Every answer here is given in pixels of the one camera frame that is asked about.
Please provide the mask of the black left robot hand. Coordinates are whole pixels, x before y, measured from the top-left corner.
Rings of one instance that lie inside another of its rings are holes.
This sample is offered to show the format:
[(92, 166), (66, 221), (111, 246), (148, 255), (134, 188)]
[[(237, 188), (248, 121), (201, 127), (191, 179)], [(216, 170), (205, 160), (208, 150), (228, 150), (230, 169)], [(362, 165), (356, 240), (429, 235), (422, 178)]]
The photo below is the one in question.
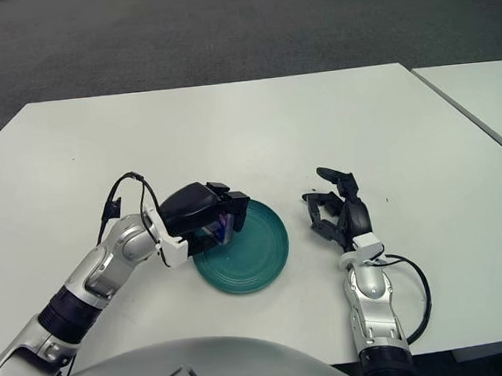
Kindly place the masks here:
[(219, 182), (190, 183), (165, 199), (160, 217), (170, 236), (188, 242), (188, 255), (231, 243), (246, 220), (251, 198)]

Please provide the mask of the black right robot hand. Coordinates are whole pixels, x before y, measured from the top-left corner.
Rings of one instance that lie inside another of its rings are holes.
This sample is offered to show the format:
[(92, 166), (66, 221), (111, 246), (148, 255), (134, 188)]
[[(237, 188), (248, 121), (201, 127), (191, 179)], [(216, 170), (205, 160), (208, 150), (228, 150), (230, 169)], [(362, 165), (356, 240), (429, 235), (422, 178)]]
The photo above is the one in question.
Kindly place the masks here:
[(325, 181), (336, 185), (337, 194), (311, 192), (303, 194), (311, 219), (311, 229), (323, 239), (336, 242), (345, 252), (353, 249), (353, 239), (372, 232), (366, 204), (358, 196), (358, 185), (352, 173), (317, 167)]

